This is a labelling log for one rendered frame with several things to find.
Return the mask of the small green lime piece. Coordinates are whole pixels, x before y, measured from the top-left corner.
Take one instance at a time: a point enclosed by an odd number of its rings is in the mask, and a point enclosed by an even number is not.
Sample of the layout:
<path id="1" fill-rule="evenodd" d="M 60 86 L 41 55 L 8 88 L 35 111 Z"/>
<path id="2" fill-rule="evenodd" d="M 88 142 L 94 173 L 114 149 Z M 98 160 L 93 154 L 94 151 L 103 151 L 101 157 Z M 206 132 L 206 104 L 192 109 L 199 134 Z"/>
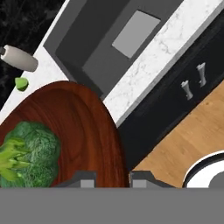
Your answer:
<path id="1" fill-rule="evenodd" d="M 26 78 L 17 77 L 15 79 L 15 85 L 17 90 L 25 91 L 29 86 L 29 81 Z"/>

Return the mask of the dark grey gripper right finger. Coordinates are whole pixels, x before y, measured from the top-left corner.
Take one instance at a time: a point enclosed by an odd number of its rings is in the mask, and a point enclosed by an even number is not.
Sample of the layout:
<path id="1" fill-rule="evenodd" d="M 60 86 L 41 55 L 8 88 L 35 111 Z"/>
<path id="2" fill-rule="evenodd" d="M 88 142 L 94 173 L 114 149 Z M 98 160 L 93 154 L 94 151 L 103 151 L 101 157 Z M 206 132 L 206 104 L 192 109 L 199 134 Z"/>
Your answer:
<path id="1" fill-rule="evenodd" d="M 156 179 L 151 171 L 131 171 L 129 185 L 132 188 L 173 188 L 173 185 Z"/>

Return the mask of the white and black round thing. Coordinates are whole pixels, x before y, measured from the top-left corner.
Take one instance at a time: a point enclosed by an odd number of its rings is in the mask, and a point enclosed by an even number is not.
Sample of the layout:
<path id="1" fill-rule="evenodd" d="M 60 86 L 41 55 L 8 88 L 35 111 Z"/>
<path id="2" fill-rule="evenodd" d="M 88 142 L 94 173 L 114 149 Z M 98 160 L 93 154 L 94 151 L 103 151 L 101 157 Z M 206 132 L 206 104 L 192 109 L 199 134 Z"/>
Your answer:
<path id="1" fill-rule="evenodd" d="M 224 186 L 224 150 L 205 155 L 197 160 L 187 170 L 183 179 L 183 188 L 209 188 L 211 186 L 218 186 L 214 180 L 222 177 L 222 184 Z"/>

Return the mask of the green broccoli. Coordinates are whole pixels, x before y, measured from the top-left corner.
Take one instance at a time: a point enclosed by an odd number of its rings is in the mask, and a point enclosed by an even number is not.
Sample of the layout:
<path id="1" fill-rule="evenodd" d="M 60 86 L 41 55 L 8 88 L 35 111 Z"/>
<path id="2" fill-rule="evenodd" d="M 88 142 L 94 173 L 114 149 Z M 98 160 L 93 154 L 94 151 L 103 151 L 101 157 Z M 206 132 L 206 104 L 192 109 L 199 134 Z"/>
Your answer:
<path id="1" fill-rule="evenodd" d="M 58 176 L 60 149 L 44 124 L 19 122 L 0 146 L 0 186 L 50 187 Z"/>

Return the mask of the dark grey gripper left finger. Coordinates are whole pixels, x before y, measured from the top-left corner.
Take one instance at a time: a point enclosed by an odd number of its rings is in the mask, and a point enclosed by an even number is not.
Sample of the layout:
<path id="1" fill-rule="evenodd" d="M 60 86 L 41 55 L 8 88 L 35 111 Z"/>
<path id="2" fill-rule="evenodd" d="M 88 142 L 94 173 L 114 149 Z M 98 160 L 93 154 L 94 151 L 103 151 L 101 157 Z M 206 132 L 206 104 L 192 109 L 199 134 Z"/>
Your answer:
<path id="1" fill-rule="evenodd" d="M 95 171 L 76 171 L 69 179 L 56 187 L 69 188 L 95 188 L 96 187 L 96 172 Z"/>

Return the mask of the grey sink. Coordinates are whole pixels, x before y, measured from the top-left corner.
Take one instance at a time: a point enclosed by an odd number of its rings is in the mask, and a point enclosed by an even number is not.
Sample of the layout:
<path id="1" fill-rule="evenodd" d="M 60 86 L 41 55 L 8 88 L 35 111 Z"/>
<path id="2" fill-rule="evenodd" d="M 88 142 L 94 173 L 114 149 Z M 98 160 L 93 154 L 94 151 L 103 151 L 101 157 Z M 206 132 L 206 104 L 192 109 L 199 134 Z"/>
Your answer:
<path id="1" fill-rule="evenodd" d="M 70 0 L 44 48 L 105 99 L 184 0 Z"/>

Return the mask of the cream cylinder with dark end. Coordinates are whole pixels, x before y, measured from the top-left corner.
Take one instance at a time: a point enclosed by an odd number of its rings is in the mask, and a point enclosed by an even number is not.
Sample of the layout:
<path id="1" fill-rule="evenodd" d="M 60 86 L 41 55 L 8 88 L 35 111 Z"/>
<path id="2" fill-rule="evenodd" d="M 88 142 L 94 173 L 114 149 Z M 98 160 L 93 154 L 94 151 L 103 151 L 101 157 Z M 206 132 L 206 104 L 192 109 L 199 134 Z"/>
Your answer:
<path id="1" fill-rule="evenodd" d="M 11 45 L 0 46 L 0 59 L 17 69 L 34 72 L 39 62 L 29 53 Z"/>

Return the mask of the black cupboard front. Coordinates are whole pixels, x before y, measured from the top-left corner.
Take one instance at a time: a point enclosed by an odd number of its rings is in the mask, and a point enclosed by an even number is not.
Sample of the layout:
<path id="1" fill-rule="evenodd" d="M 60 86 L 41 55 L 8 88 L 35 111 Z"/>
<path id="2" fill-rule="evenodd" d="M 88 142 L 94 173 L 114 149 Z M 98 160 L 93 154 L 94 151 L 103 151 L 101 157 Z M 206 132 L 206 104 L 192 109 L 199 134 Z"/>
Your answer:
<path id="1" fill-rule="evenodd" d="M 206 63 L 206 85 L 197 65 Z M 134 169 L 198 103 L 224 80 L 224 12 L 199 36 L 181 59 L 118 128 L 126 167 Z M 189 81 L 193 97 L 181 87 Z"/>

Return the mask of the brown wooden bowl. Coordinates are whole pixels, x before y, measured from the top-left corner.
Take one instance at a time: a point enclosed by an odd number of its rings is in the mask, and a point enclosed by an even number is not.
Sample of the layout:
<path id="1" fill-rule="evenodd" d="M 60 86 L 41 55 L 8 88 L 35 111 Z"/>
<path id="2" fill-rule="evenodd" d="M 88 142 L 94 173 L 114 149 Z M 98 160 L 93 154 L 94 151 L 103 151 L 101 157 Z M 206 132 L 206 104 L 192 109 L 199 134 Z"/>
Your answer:
<path id="1" fill-rule="evenodd" d="M 98 187 L 127 187 L 129 174 L 116 125 L 89 88 L 56 81 L 26 97 L 0 124 L 0 146 L 20 122 L 42 123 L 60 140 L 59 172 L 50 187 L 77 171 L 96 172 Z"/>

